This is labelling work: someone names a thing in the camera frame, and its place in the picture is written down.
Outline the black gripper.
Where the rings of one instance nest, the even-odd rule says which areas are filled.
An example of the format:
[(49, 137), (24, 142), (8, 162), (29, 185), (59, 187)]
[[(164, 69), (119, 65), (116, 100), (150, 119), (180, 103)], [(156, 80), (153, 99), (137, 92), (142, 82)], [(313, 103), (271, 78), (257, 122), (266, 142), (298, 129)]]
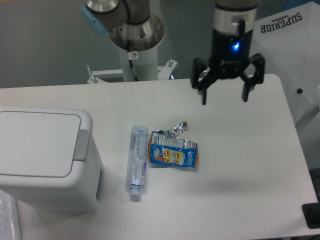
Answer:
[[(192, 62), (191, 86), (202, 96), (202, 104), (207, 104), (207, 89), (218, 79), (244, 81), (242, 100), (248, 101), (249, 93), (257, 84), (264, 82), (265, 58), (256, 53), (249, 57), (253, 31), (226, 34), (216, 29), (212, 32), (212, 45), (209, 60), (196, 57)], [(254, 66), (253, 76), (249, 77), (245, 69)]]

